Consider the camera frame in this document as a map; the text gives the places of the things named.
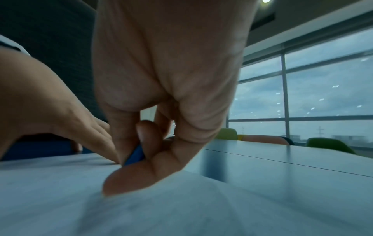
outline pink chair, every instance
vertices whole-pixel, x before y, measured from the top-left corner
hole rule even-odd
[[[279,136],[269,135],[244,135],[242,141],[256,142],[256,143],[272,143],[281,145],[290,145],[285,139]]]

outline skin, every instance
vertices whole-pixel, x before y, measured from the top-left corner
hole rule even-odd
[[[95,118],[46,65],[0,47],[0,158],[21,136],[53,133],[117,161],[109,125]]]
[[[234,98],[255,0],[102,0],[93,38],[95,93],[120,163],[103,193],[133,191],[181,170],[219,132]],[[157,105],[154,122],[140,111]],[[172,120],[175,139],[164,141]]]

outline white sleeve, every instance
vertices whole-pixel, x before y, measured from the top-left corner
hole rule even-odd
[[[16,42],[14,42],[13,40],[10,40],[8,39],[7,37],[3,36],[3,35],[0,35],[0,41],[5,43],[5,44],[8,44],[9,46],[11,47],[16,47],[18,48],[19,50],[21,50],[21,52],[23,52],[24,54],[27,54],[30,56],[30,54],[26,51],[26,49],[24,49],[21,45],[17,44]]]

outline sky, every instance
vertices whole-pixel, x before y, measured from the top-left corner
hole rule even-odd
[[[286,68],[373,49],[373,29],[296,51],[285,56]],[[281,58],[243,67],[239,80],[281,70]],[[373,115],[373,56],[287,74],[290,117]],[[229,119],[284,117],[282,77],[239,84]],[[238,133],[284,135],[284,122],[231,122]],[[290,122],[301,139],[362,135],[373,142],[373,121]]]

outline blue pen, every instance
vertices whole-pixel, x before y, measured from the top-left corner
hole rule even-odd
[[[133,151],[133,153],[131,154],[131,156],[124,163],[124,165],[128,166],[128,165],[134,164],[136,162],[142,161],[144,159],[145,159],[145,155],[144,155],[144,152],[143,152],[143,148],[142,148],[141,144],[139,144],[135,148],[135,150]]]

